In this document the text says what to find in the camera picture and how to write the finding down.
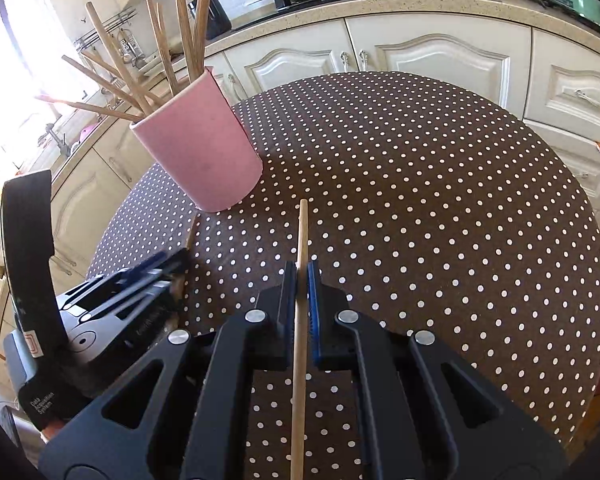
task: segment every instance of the triangular cutout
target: triangular cutout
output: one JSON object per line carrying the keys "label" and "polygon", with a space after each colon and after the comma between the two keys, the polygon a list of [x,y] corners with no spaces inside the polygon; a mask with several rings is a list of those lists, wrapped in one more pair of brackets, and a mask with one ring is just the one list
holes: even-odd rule
{"label": "triangular cutout", "polygon": [[441,368],[456,400],[462,420],[468,428],[477,428],[485,422],[498,418],[500,409],[473,384],[470,378],[452,364],[442,363]]}
{"label": "triangular cutout", "polygon": [[104,407],[102,416],[135,430],[140,426],[161,372],[162,362],[151,362]]}

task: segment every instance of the pink cup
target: pink cup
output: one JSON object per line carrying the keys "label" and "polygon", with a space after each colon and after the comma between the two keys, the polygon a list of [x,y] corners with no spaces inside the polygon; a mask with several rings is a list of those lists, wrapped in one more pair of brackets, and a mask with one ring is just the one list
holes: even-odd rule
{"label": "pink cup", "polygon": [[262,175],[260,157],[209,70],[131,130],[202,211],[230,208]]}

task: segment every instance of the drawer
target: drawer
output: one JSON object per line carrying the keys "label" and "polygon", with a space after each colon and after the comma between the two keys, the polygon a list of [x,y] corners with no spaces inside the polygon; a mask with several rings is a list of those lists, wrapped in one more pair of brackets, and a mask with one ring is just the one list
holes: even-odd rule
{"label": "drawer", "polygon": [[525,120],[542,140],[552,147],[587,193],[591,205],[600,214],[600,150],[595,142],[565,130]]}
{"label": "drawer", "polygon": [[600,142],[600,56],[539,30],[525,117]]}

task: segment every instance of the silver screw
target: silver screw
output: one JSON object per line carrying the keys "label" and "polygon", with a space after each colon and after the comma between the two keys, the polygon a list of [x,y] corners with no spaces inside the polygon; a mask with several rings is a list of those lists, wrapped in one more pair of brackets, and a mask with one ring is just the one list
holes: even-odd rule
{"label": "silver screw", "polygon": [[189,340],[189,337],[190,337],[189,332],[179,328],[179,329],[171,332],[167,336],[167,339],[169,340],[169,343],[171,343],[172,345],[181,345],[183,343],[186,343]]}
{"label": "silver screw", "polygon": [[420,330],[419,332],[416,332],[416,341],[421,345],[433,345],[435,340],[436,336],[433,335],[433,332],[429,332],[429,330]]}
{"label": "silver screw", "polygon": [[259,310],[257,308],[248,311],[244,315],[244,319],[246,319],[249,323],[259,323],[261,321],[264,321],[266,317],[267,314],[263,310]]}
{"label": "silver screw", "polygon": [[343,310],[338,313],[338,319],[343,323],[355,323],[359,317],[355,310]]}

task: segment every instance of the polka dot tablecloth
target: polka dot tablecloth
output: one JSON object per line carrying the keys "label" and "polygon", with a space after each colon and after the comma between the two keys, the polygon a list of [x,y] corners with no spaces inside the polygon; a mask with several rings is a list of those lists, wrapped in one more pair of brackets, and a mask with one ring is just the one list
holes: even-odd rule
{"label": "polka dot tablecloth", "polygon": [[[229,210],[195,209],[159,165],[90,275],[176,250],[192,228],[183,327],[217,330],[280,283],[309,200],[323,282],[394,332],[429,328],[562,443],[600,376],[600,232],[535,133],[455,86],[397,72],[297,81],[235,106],[264,162]],[[288,478],[291,370],[254,378],[245,478]],[[362,474],[345,372],[307,374],[305,475]]]}

